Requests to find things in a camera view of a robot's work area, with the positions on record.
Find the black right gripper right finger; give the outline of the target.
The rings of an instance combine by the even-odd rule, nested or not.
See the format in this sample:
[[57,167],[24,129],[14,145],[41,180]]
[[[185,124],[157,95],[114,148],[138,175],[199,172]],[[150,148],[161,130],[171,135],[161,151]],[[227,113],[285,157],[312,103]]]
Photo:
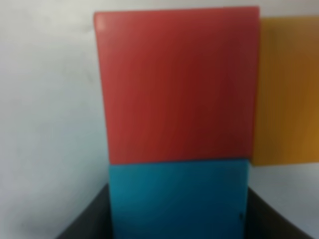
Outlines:
[[248,188],[245,221],[246,239],[311,239],[312,237],[267,204]]

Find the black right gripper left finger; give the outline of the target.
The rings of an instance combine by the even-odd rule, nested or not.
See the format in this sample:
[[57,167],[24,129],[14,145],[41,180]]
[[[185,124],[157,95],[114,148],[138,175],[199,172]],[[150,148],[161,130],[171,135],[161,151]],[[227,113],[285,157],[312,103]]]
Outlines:
[[92,203],[62,232],[58,239],[112,239],[113,229],[109,185],[105,185]]

